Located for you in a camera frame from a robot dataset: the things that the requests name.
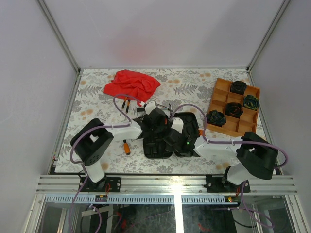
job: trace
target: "floral pattern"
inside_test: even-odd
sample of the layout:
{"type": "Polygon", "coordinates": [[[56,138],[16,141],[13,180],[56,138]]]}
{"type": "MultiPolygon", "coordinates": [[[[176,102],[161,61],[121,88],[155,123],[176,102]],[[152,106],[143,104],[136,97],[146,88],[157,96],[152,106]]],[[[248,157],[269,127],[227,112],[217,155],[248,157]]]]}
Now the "floral pattern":
{"type": "MultiPolygon", "coordinates": [[[[93,118],[107,124],[124,122],[124,117],[112,104],[112,97],[103,94],[104,86],[110,83],[118,69],[85,69],[83,71],[72,112],[67,125],[61,151],[58,155],[56,172],[79,172],[80,165],[69,159],[71,139],[93,118]]],[[[134,69],[153,76],[161,82],[151,100],[164,106],[170,103],[174,109],[185,103],[192,103],[207,112],[213,89],[218,77],[249,84],[244,69],[134,69]]],[[[123,100],[117,100],[121,106],[123,100]]],[[[128,115],[138,117],[133,102],[128,115]]],[[[203,127],[203,117],[193,107],[183,107],[183,112],[193,112],[199,127],[203,127]]],[[[228,135],[207,130],[209,138],[231,138],[228,135]]],[[[256,133],[265,138],[260,118],[256,133]]],[[[126,155],[123,142],[113,141],[101,158],[102,167],[109,173],[153,173],[153,174],[221,174],[228,165],[235,165],[236,158],[207,154],[200,158],[179,158],[174,154],[168,159],[150,160],[144,156],[142,140],[129,140],[131,154],[126,155]]],[[[74,160],[79,157],[74,153],[74,160]]]]}

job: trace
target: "wooden tray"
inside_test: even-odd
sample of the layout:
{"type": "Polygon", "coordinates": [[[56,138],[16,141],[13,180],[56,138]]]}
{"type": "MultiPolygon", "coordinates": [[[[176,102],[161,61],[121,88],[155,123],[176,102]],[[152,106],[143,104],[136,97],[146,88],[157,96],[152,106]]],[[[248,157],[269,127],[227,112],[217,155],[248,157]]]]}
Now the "wooden tray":
{"type": "MultiPolygon", "coordinates": [[[[247,95],[260,98],[260,89],[253,86],[247,86],[244,96],[230,92],[232,83],[229,80],[217,79],[208,113],[216,109],[225,114],[225,107],[227,103],[231,102],[240,103],[243,106],[243,98],[247,95]]],[[[225,118],[227,123],[222,127],[208,124],[207,128],[233,137],[244,136],[244,133],[248,131],[256,133],[258,110],[243,108],[243,114],[240,119],[228,115],[225,115],[225,118]]]]}

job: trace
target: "rolled black fabric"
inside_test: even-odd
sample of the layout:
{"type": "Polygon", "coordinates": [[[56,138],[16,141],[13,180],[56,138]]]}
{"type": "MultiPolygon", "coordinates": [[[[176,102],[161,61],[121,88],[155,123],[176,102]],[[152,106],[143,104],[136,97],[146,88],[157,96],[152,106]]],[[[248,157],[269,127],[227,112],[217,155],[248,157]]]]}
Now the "rolled black fabric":
{"type": "Polygon", "coordinates": [[[243,107],[239,103],[227,103],[225,107],[225,114],[231,117],[240,119],[243,113],[243,107]]]}
{"type": "Polygon", "coordinates": [[[255,96],[247,95],[244,97],[243,107],[257,110],[259,107],[259,100],[255,96]]]}
{"type": "Polygon", "coordinates": [[[231,89],[230,92],[239,94],[239,95],[244,95],[244,91],[246,90],[246,83],[242,81],[235,81],[234,83],[231,84],[231,89]]]}
{"type": "Polygon", "coordinates": [[[227,119],[225,118],[222,112],[218,112],[217,110],[212,110],[206,114],[208,124],[216,125],[221,127],[226,124],[227,119]]]}

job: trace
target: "floral tablecloth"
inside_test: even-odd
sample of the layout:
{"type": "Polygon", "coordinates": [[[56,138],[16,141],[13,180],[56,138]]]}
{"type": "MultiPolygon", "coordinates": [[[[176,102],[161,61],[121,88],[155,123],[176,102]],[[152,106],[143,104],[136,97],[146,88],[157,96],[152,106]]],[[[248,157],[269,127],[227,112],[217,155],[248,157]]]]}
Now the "floral tablecloth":
{"type": "MultiPolygon", "coordinates": [[[[241,80],[249,84],[245,69],[133,69],[155,77],[161,86],[151,100],[164,106],[169,103],[175,109],[184,103],[192,103],[207,112],[213,89],[218,77],[231,81],[241,80]]],[[[69,160],[71,139],[93,118],[104,123],[123,122],[112,97],[103,94],[103,88],[113,80],[118,69],[85,69],[73,104],[65,138],[58,156],[55,172],[79,172],[80,165],[69,160]]],[[[130,105],[129,116],[136,118],[136,103],[130,105]]],[[[202,128],[203,117],[193,107],[184,107],[183,112],[195,113],[202,128]]],[[[257,132],[264,137],[261,120],[257,121],[257,132]]],[[[207,130],[209,138],[231,138],[225,134],[207,130]]],[[[153,174],[221,174],[228,165],[235,165],[236,158],[207,154],[200,158],[178,158],[174,154],[168,159],[151,160],[143,153],[142,139],[128,140],[131,154],[126,155],[123,142],[112,142],[101,158],[103,170],[109,173],[153,173],[153,174]]]]}

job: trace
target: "black mounting plate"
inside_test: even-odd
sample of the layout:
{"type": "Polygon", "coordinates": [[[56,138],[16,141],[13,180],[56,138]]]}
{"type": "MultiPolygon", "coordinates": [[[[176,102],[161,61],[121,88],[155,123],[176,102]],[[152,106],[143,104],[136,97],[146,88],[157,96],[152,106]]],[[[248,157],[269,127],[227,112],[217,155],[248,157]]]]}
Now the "black mounting plate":
{"type": "MultiPolygon", "coordinates": [[[[205,188],[207,188],[208,193],[236,193],[237,188],[240,187],[242,189],[242,184],[240,185],[233,185],[224,187],[222,183],[223,176],[215,176],[215,175],[206,175],[206,185],[204,185],[205,188]]],[[[245,183],[244,191],[243,193],[250,193],[251,189],[249,187],[248,180],[245,183]]]]}
{"type": "MultiPolygon", "coordinates": [[[[80,178],[80,183],[84,182],[85,177],[80,178]]],[[[120,177],[106,177],[105,185],[102,189],[97,189],[94,187],[93,182],[88,179],[81,192],[98,193],[106,192],[106,187],[110,185],[109,193],[119,193],[121,189],[121,178],[120,177]]]]}

